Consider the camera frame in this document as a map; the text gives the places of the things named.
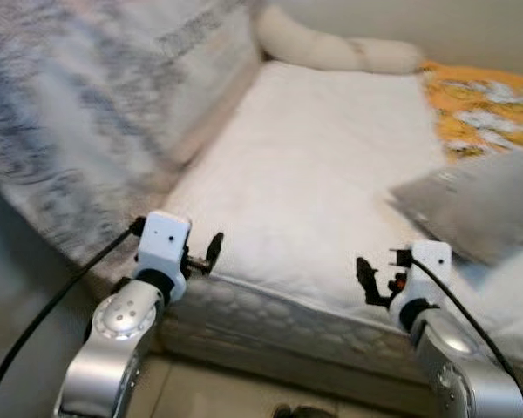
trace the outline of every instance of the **mattress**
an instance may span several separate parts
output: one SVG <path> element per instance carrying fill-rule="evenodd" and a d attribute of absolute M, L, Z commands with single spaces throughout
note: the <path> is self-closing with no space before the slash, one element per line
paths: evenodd
<path fill-rule="evenodd" d="M 166 201 L 193 220 L 192 254 L 226 236 L 211 276 L 189 280 L 178 322 L 249 348 L 423 381 L 406 335 L 365 305 L 354 260 L 380 269 L 385 293 L 396 272 L 388 249 L 425 237 L 388 188 L 444 163 L 418 76 L 266 64 Z M 523 367 L 523 251 L 495 269 L 458 261 L 452 290 Z"/>

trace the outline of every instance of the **wall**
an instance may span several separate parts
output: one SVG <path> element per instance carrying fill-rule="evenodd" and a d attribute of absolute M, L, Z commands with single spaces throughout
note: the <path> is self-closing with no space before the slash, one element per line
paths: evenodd
<path fill-rule="evenodd" d="M 0 361 L 69 269 L 0 196 Z M 44 321 L 0 387 L 0 417 L 50 416 L 91 311 L 91 298 L 77 287 Z"/>
<path fill-rule="evenodd" d="M 523 73 L 523 0 L 275 0 L 308 26 L 399 39 L 446 64 Z"/>

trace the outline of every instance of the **blanket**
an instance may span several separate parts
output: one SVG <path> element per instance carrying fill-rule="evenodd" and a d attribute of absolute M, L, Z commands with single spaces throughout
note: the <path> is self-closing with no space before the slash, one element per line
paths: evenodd
<path fill-rule="evenodd" d="M 451 162 L 523 149 L 523 76 L 433 62 L 423 74 Z"/>

